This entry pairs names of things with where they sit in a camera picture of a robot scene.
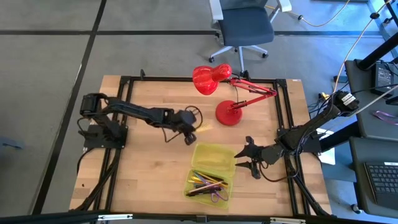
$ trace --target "chair base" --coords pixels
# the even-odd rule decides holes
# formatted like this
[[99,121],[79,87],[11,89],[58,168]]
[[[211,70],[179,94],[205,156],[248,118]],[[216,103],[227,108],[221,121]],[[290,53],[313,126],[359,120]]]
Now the chair base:
[[[231,50],[232,48],[234,48],[234,47],[232,47],[232,46],[225,46],[225,47],[223,47],[222,49],[219,49],[217,52],[215,52],[215,53],[213,53],[212,55],[210,55],[209,62],[210,62],[210,63],[211,63],[211,62],[214,62],[214,56],[219,55],[219,54],[222,54],[222,53],[226,52],[227,50]],[[245,70],[244,70],[244,64],[243,64],[243,51],[242,51],[243,48],[251,49],[251,50],[254,50],[254,51],[256,51],[256,52],[260,52],[260,53],[262,53],[262,57],[263,57],[263,58],[268,57],[268,51],[265,50],[265,49],[262,49],[261,47],[258,47],[258,46],[256,46],[256,45],[252,45],[252,46],[239,46],[239,47],[238,47],[238,50],[239,50],[239,61],[241,62],[241,72],[242,72],[242,73],[244,73],[244,71],[245,71]]]

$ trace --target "lamp base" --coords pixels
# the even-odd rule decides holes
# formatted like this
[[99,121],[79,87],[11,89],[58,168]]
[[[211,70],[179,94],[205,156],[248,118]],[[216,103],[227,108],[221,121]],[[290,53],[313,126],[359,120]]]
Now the lamp base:
[[238,108],[235,110],[229,110],[231,105],[235,103],[232,100],[222,101],[217,105],[216,108],[216,118],[217,120],[227,126],[233,126],[238,124],[242,119],[242,109]]

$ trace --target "yellow cable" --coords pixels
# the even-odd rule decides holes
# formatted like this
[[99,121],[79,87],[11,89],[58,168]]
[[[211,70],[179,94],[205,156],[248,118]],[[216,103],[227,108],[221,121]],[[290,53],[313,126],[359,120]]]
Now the yellow cable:
[[[331,22],[333,19],[335,19],[335,18],[343,11],[343,9],[348,5],[348,3],[349,3],[350,1],[351,1],[351,0],[347,0],[347,1],[346,1],[346,4],[344,4],[344,6],[343,6],[331,19],[329,19],[329,21],[324,22],[324,23],[322,23],[322,24],[314,25],[314,24],[312,24],[311,22],[309,22],[309,21],[307,21],[306,19],[304,19],[304,17],[302,17],[302,20],[303,20],[304,22],[306,22],[308,25],[313,26],[313,27],[321,27],[321,26],[324,26],[324,25],[328,24],[329,22]],[[274,7],[271,7],[271,6],[266,6],[266,7],[269,8],[269,9],[275,9]],[[298,15],[298,14],[296,14],[296,13],[294,13],[294,12],[288,11],[287,13],[290,13],[290,14],[292,14],[292,15],[295,15],[295,16],[297,16],[297,17],[300,17],[300,15]]]
[[[380,9],[377,10],[376,14],[379,13],[379,12],[381,11],[381,9],[383,9],[384,6],[386,6],[386,4],[389,3],[390,1],[391,1],[391,0],[386,1],[386,2],[380,7]],[[341,66],[340,66],[340,70],[339,70],[339,72],[338,72],[337,79],[336,79],[336,81],[335,81],[336,84],[335,84],[335,88],[333,89],[333,93],[336,92],[338,79],[339,79],[339,77],[340,77],[340,75],[341,75],[341,72],[343,71],[344,63],[346,62],[348,56],[349,56],[350,53],[353,51],[354,47],[355,47],[356,44],[359,42],[359,40],[361,39],[361,37],[362,37],[363,34],[365,33],[365,30],[369,27],[369,25],[370,25],[370,23],[371,23],[372,21],[373,21],[373,19],[371,19],[371,20],[368,22],[368,24],[366,24],[365,28],[362,30],[361,35],[359,35],[359,37],[356,39],[354,45],[351,47],[351,49],[350,49],[350,50],[348,51],[348,53],[347,53],[347,56],[344,58],[344,61],[343,61],[343,63],[342,63]]]

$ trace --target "table leg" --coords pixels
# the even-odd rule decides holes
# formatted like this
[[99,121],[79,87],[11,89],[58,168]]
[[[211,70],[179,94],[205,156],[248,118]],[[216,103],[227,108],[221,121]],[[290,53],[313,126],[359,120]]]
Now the table leg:
[[334,134],[321,139],[321,152],[326,152],[333,147],[343,144],[344,142],[348,141],[349,137],[361,137],[357,121],[335,132]]

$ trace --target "office chair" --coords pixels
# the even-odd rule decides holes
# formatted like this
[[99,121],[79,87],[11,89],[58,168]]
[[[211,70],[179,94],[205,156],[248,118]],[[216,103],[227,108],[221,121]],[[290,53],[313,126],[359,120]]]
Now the office chair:
[[214,62],[214,56],[232,48],[239,51],[241,76],[248,77],[244,69],[242,49],[251,49],[268,56],[268,51],[257,44],[265,44],[274,40],[274,30],[271,22],[279,11],[292,10],[289,0],[277,0],[277,7],[267,15],[264,8],[268,0],[209,0],[212,16],[212,28],[221,30],[224,47],[210,55],[209,62]]

